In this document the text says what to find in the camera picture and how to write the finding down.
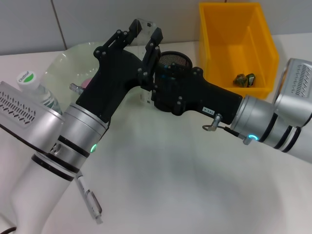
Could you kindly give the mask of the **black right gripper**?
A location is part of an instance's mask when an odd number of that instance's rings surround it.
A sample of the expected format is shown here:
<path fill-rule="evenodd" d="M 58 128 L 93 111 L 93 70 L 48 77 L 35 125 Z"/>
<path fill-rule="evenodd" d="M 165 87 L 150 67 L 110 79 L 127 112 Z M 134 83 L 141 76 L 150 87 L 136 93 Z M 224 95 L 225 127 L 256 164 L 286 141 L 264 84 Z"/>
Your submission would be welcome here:
<path fill-rule="evenodd" d="M 209 117 L 221 115 L 221 122 L 231 124 L 243 97 L 209 83 L 202 70 L 180 64 L 158 66 L 158 80 L 177 80 L 177 87 L 156 84 L 152 90 L 154 106 L 180 116 L 186 111 L 196 111 Z"/>

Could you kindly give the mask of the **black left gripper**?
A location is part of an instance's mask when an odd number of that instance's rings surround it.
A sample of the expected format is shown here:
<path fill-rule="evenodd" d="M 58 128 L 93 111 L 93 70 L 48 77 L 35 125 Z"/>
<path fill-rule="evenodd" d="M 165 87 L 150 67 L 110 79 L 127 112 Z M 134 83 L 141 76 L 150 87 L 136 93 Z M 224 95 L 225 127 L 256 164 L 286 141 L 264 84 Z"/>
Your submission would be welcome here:
<path fill-rule="evenodd" d="M 103 46 L 94 50 L 99 68 L 76 104 L 103 122 L 109 122 L 126 94 L 136 86 L 152 86 L 160 58 L 159 44 L 163 39 L 159 27 L 152 33 L 146 47 L 127 46 L 141 32 L 135 19 L 128 31 L 118 29 Z"/>

